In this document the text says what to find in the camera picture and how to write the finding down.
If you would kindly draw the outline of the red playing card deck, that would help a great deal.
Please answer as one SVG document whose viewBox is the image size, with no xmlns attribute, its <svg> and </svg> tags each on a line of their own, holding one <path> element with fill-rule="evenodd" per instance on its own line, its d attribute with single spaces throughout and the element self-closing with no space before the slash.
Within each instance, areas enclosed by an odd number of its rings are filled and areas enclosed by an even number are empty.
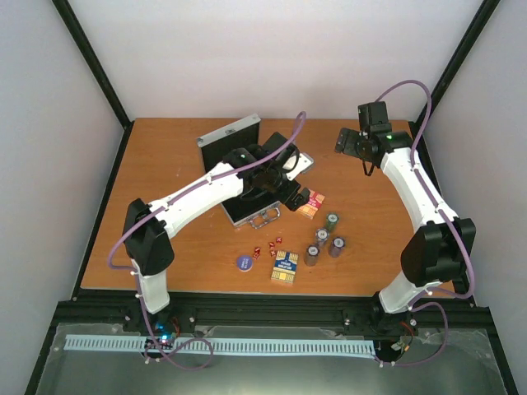
<svg viewBox="0 0 527 395">
<path fill-rule="evenodd" d="M 322 207 L 324 200 L 325 195 L 311 189 L 308 203 L 299 207 L 297 212 L 305 216 L 306 218 L 313 219 L 316 213 Z"/>
</svg>

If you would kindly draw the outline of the green poker chip stack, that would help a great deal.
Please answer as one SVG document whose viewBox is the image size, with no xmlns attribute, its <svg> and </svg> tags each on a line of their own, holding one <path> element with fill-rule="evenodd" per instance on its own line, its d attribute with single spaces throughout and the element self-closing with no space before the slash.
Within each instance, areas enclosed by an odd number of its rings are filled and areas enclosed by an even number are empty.
<svg viewBox="0 0 527 395">
<path fill-rule="evenodd" d="M 334 212 L 331 212 L 326 216 L 325 228 L 328 230 L 329 233 L 332 233 L 335 231 L 338 222 L 339 222 L 338 215 Z"/>
</svg>

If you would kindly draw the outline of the brown poker chip stack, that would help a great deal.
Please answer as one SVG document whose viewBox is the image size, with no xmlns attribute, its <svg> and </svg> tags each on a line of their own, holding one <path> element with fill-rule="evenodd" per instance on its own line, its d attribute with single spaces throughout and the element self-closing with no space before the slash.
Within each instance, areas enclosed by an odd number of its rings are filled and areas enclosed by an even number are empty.
<svg viewBox="0 0 527 395">
<path fill-rule="evenodd" d="M 319 254 L 319 247 L 316 244 L 310 244 L 305 251 L 305 265 L 308 267 L 313 267 L 318 262 Z"/>
</svg>

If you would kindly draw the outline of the purple poker chip stack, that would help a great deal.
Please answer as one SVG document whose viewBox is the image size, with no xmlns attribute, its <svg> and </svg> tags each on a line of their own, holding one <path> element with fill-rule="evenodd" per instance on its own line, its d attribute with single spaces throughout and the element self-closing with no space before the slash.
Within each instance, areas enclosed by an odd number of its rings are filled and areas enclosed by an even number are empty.
<svg viewBox="0 0 527 395">
<path fill-rule="evenodd" d="M 329 256 L 331 258 L 338 258 L 345 247 L 345 240 L 342 237 L 335 237 L 329 246 Z"/>
</svg>

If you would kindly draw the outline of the blue playing card deck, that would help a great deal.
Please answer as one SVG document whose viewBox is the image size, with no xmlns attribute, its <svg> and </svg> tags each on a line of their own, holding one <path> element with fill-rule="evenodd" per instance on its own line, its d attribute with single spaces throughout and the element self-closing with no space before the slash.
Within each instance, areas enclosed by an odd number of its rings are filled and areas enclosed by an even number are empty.
<svg viewBox="0 0 527 395">
<path fill-rule="evenodd" d="M 278 250 L 274 251 L 274 258 L 271 279 L 292 284 L 296 278 L 299 255 L 289 251 Z"/>
</svg>

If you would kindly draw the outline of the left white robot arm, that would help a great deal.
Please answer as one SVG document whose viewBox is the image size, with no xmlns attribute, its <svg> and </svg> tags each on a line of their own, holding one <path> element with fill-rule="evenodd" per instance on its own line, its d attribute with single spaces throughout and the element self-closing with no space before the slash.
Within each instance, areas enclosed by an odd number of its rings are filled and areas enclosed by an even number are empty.
<svg viewBox="0 0 527 395">
<path fill-rule="evenodd" d="M 294 145 L 273 158 L 259 147 L 252 151 L 237 148 L 187 187 L 149 203 L 140 199 L 130 203 L 124 247 L 138 277 L 138 297 L 145 305 L 142 321 L 157 332 L 170 325 L 166 270 L 175 259 L 170 240 L 188 223 L 224 201 L 256 190 L 295 211 L 310 198 L 296 176 L 313 164 L 314 160 Z"/>
</svg>

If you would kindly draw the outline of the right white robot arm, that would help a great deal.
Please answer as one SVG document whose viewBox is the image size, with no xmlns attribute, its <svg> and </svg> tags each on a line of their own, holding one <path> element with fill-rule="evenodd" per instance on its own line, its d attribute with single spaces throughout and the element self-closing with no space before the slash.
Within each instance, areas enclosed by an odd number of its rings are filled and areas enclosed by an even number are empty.
<svg viewBox="0 0 527 395">
<path fill-rule="evenodd" d="M 462 275 L 474 281 L 470 252 L 475 224 L 460 218 L 441 197 L 407 133 L 342 128 L 335 151 L 360 159 L 365 175 L 380 169 L 394 185 L 414 230 L 400 255 L 400 273 L 372 298 L 369 321 L 374 330 L 387 332 L 424 295 L 441 290 L 443 283 Z"/>
</svg>

